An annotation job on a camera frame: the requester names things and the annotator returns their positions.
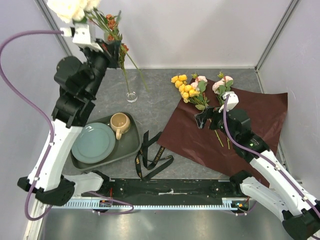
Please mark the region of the orange rose stem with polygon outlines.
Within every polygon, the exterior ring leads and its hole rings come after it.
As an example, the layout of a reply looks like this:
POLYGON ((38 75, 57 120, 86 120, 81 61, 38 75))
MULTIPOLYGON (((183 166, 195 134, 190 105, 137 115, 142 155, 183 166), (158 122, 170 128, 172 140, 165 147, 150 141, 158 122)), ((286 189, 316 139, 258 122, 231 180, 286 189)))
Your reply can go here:
POLYGON ((122 70, 122 73, 123 73, 123 76, 124 76, 124 79, 126 82, 127 98, 129 100, 133 100, 133 97, 131 95, 132 92, 130 91, 130 87, 129 87, 127 71, 125 68, 125 57, 126 57, 126 53, 128 52, 129 48, 127 47, 126 44, 122 43, 123 36, 119 30, 120 15, 107 14, 105 16, 105 19, 107 21, 108 29, 110 30, 110 33, 107 35, 107 40, 109 42, 115 42, 115 43, 119 44, 119 47, 118 47, 118 66, 122 70))

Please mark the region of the yellow rose stem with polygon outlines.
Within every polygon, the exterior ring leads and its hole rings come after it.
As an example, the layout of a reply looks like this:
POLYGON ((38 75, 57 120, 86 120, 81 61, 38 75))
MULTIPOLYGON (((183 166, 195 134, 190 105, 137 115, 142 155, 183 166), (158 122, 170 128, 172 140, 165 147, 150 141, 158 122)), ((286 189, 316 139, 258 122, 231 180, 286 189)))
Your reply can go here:
POLYGON ((200 93, 199 91, 193 89, 191 83, 187 83, 187 80, 188 77, 186 74, 176 75, 171 78, 171 83, 174 84, 174 86, 178 89, 184 103, 191 103, 196 109, 203 111, 207 106, 209 106, 210 102, 205 93, 206 89, 204 92, 200 93))

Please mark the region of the small pink peony stem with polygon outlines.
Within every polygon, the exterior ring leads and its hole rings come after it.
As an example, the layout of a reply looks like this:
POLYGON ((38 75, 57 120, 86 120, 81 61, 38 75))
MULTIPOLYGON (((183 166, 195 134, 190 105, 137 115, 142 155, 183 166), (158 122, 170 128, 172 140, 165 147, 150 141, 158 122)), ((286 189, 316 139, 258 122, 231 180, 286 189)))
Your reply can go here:
POLYGON ((197 75, 196 73, 192 74, 191 76, 194 79, 194 82, 190 84, 192 88, 200 93, 203 93, 208 84, 207 78, 203 75, 197 75))

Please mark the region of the white peony stem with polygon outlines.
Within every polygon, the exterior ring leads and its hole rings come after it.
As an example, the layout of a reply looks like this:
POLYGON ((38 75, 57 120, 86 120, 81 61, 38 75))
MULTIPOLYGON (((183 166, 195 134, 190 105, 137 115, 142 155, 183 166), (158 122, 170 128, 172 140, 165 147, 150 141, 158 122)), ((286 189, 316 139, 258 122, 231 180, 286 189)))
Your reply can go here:
MULTIPOLYGON (((81 23, 81 24, 92 24, 95 27, 95 38, 96 42, 100 45, 102 48, 102 43, 105 42, 107 44, 110 44, 113 41, 107 40, 107 35, 111 33, 111 31, 108 28, 106 15, 99 10, 100 5, 99 0, 48 0, 46 2, 49 9, 51 9, 58 18, 60 18, 63 22, 70 24, 73 24, 73 27, 70 28, 61 28, 63 31, 63 35, 66 37, 72 38, 75 34, 75 24, 81 23)), ((122 18, 121 12, 118 12, 118 14, 113 16, 118 16, 118 25, 122 18)), ((96 52, 96 53, 103 53, 104 50, 102 48, 101 51, 94 51, 86 48, 79 47, 82 51, 85 49, 88 49, 90 51, 96 52)), ((137 69, 137 71, 140 74, 140 77, 143 78, 142 71, 138 68, 132 57, 126 53, 125 59, 129 58, 129 60, 132 62, 134 67, 137 69)))

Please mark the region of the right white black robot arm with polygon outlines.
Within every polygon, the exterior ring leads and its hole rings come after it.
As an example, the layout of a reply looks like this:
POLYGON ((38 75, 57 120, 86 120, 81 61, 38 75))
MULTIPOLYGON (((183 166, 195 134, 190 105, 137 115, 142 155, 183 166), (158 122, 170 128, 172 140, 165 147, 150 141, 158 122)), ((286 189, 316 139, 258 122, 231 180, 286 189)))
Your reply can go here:
POLYGON ((251 119, 243 109, 225 111, 208 106, 194 116, 198 128, 221 130, 238 156, 255 168, 272 186, 265 187, 242 170, 231 177, 229 191, 235 197, 254 198, 272 212, 294 240, 307 240, 320 230, 320 201, 300 185, 282 166, 264 140, 252 131, 251 119))

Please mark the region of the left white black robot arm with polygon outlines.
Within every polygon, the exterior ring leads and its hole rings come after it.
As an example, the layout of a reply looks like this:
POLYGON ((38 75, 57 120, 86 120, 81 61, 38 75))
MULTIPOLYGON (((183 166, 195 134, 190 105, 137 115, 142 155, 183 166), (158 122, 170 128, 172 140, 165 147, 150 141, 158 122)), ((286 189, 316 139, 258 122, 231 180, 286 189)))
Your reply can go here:
POLYGON ((53 130, 47 142, 50 150, 42 150, 45 162, 37 162, 32 172, 19 178, 17 185, 31 192, 40 202, 63 206, 73 196, 93 191, 99 197, 110 191, 109 177, 93 170, 80 175, 63 175, 62 170, 71 148, 87 124, 93 111, 96 94, 108 68, 119 67, 120 41, 106 43, 97 39, 98 51, 89 47, 80 50, 87 61, 67 56, 56 66, 54 80, 59 84, 59 98, 52 111, 53 130))

